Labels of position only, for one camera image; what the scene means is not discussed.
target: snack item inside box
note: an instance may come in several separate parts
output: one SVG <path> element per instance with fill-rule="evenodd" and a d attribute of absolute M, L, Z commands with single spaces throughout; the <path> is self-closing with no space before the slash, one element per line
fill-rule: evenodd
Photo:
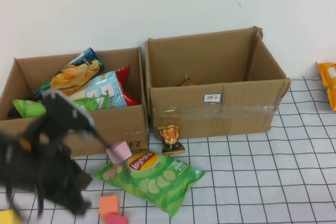
<path fill-rule="evenodd" d="M 126 84 L 130 66 L 104 73 L 94 77 L 69 99 L 76 100 L 85 97 L 98 97 L 102 94 L 108 96 L 107 108 L 121 108 L 126 106 L 139 105 L 140 102 L 128 94 L 124 86 Z"/>
<path fill-rule="evenodd" d="M 33 102 L 29 100 L 14 100 L 15 108 L 23 118 L 32 118 L 41 116 L 46 113 L 46 108 L 40 102 Z M 74 101 L 77 107 L 84 111 L 90 112 L 94 110 L 104 110 L 107 108 L 107 95 L 100 95 L 96 98 L 82 98 Z"/>
<path fill-rule="evenodd" d="M 79 90 L 98 72 L 103 70 L 103 63 L 98 59 L 92 48 L 88 48 L 68 63 L 62 70 L 55 73 L 33 94 L 25 98 L 25 100 L 38 102 L 42 98 L 42 93 L 50 88 L 58 89 L 65 95 L 71 95 Z M 17 118 L 20 117 L 20 114 L 14 107 L 9 111 L 8 117 Z"/>

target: label on box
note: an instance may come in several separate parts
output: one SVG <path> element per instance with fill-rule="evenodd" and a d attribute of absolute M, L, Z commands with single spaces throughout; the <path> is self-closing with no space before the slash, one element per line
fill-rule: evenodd
<path fill-rule="evenodd" d="M 205 94 L 203 102 L 205 103 L 220 103 L 222 101 L 222 94 Z"/>

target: green snack bag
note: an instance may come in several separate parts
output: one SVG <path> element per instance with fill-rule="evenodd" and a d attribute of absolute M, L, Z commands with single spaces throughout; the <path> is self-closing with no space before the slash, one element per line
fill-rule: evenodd
<path fill-rule="evenodd" d="M 84 111 L 104 110 L 107 108 L 108 96 L 103 94 L 96 98 L 82 98 L 73 102 Z M 33 118 L 46 113 L 45 107 L 40 102 L 14 100 L 13 103 L 23 118 Z"/>
<path fill-rule="evenodd" d="M 92 175 L 156 205 L 172 218 L 187 190 L 205 174 L 182 161 L 149 151 L 134 154 L 125 164 L 109 163 Z"/>
<path fill-rule="evenodd" d="M 44 115 L 46 108 L 42 103 L 33 102 L 29 100 L 14 100 L 16 110 L 23 118 L 33 118 L 35 116 Z"/>

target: grid pattern floor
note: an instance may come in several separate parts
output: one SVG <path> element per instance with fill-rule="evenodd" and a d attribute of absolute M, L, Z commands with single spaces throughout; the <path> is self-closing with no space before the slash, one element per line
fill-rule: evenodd
<path fill-rule="evenodd" d="M 33 194 L 14 200 L 32 223 L 104 223 L 99 218 L 102 195 L 118 194 L 130 224 L 336 223 L 336 113 L 329 106 L 320 78 L 294 79 L 272 122 L 261 134 L 181 140 L 185 154 L 176 155 L 207 171 L 187 192 L 173 219 L 150 203 L 94 180 L 83 192 L 92 209 L 74 218 L 50 202 L 37 222 Z M 162 143 L 150 136 L 150 150 Z M 107 163 L 107 155 L 76 158 L 88 173 Z M 0 193 L 0 209 L 6 209 Z"/>

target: open cardboard box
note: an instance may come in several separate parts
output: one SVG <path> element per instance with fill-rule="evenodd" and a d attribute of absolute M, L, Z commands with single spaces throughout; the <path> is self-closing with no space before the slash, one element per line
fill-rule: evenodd
<path fill-rule="evenodd" d="M 180 138 L 266 132 L 290 79 L 258 27 L 146 43 L 146 90 L 155 137 L 178 125 Z M 201 85 L 180 87 L 188 76 Z"/>
<path fill-rule="evenodd" d="M 132 150 L 147 149 L 149 127 L 140 49 L 96 53 L 105 66 L 104 72 L 99 74 L 131 65 L 125 89 L 141 101 L 141 105 L 91 112 L 98 131 L 111 144 L 127 141 Z M 25 99 L 78 55 L 79 53 L 15 59 L 0 99 L 0 130 L 14 134 L 23 131 L 34 118 L 8 120 L 7 113 L 13 107 L 12 101 Z M 68 134 L 65 141 L 72 149 L 73 156 L 106 152 L 98 141 L 86 141 L 77 134 Z"/>

